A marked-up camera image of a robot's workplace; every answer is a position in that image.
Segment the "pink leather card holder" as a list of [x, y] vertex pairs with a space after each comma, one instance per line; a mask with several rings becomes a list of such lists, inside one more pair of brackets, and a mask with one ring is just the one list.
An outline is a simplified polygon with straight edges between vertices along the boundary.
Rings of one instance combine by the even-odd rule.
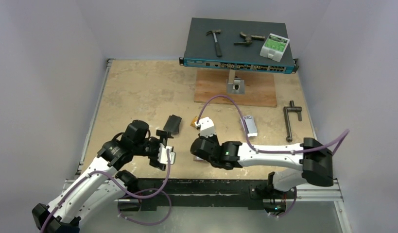
[[203, 160], [203, 159], [201, 159], [201, 158], [199, 158], [199, 157], [197, 157], [197, 156], [194, 156], [194, 157], [193, 157], [193, 160], [194, 160], [194, 161], [198, 161], [198, 162], [205, 162], [205, 160]]

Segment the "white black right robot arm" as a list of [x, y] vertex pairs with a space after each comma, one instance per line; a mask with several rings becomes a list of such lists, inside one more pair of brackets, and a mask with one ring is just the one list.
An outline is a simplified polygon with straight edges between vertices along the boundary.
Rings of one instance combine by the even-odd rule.
[[266, 193], [273, 198], [294, 186], [309, 183], [320, 187], [333, 186], [332, 152], [314, 138], [302, 143], [253, 148], [240, 141], [219, 144], [216, 135], [200, 136], [190, 147], [192, 155], [225, 170], [248, 166], [278, 166], [284, 171], [269, 174]]

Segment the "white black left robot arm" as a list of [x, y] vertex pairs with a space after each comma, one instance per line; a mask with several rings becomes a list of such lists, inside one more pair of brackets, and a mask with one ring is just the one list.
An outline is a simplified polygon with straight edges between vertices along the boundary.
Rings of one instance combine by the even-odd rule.
[[[149, 125], [133, 120], [124, 132], [105, 142], [87, 169], [59, 196], [48, 204], [37, 204], [32, 215], [42, 233], [78, 233], [80, 224], [102, 205], [117, 198], [137, 201], [165, 194], [175, 153], [167, 141], [171, 132], [157, 130], [152, 136]], [[149, 159], [149, 165], [166, 171], [158, 188], [145, 191], [138, 187], [138, 178], [123, 166], [135, 156]]]

